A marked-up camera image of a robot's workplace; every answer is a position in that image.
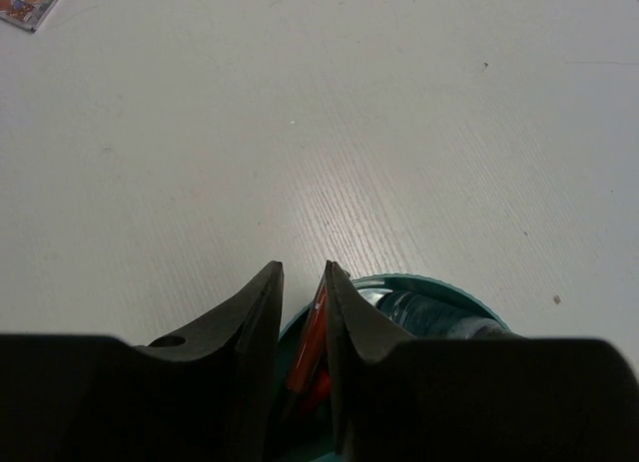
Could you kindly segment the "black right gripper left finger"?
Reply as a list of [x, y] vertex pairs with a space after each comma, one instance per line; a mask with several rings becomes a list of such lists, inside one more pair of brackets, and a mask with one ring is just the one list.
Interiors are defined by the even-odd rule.
[[259, 461], [284, 269], [147, 345], [96, 335], [1, 338], [5, 461]]

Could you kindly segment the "square eyeshadow palette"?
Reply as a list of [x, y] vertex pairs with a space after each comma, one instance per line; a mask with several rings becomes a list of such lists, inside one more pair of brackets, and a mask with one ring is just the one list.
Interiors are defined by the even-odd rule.
[[1, 0], [1, 19], [35, 33], [59, 0]]

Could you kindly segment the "teal round organizer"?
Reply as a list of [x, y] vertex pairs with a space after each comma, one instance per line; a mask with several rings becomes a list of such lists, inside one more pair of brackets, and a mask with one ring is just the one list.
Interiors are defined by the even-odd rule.
[[[508, 337], [513, 332], [483, 302], [443, 281], [411, 274], [377, 274], [353, 282], [359, 295], [416, 337], [472, 339]], [[277, 392], [271, 415], [280, 419], [267, 437], [266, 461], [339, 461], [334, 453], [330, 381], [325, 350], [301, 389], [287, 381], [298, 365], [308, 321], [325, 295], [325, 284], [280, 332], [276, 355]]]

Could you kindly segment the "red lip gloss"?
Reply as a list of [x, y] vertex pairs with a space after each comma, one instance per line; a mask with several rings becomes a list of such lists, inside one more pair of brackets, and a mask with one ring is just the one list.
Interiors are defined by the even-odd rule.
[[286, 388], [300, 394], [308, 387], [326, 340], [326, 281], [323, 276], [310, 305], [304, 329], [298, 343], [293, 362], [286, 377]]
[[330, 395], [330, 379], [325, 368], [317, 373], [301, 406], [301, 415], [313, 414]]

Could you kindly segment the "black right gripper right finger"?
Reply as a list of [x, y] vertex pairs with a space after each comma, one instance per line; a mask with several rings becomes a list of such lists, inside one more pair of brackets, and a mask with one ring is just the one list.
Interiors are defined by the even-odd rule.
[[600, 339], [417, 338], [325, 267], [336, 453], [347, 461], [634, 461], [638, 382]]

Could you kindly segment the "small clear jar black lid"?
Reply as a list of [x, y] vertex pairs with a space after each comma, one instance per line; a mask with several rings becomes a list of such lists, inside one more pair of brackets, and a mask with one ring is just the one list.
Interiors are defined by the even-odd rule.
[[393, 323], [416, 337], [521, 339], [493, 318], [412, 291], [369, 288], [362, 289], [359, 294]]

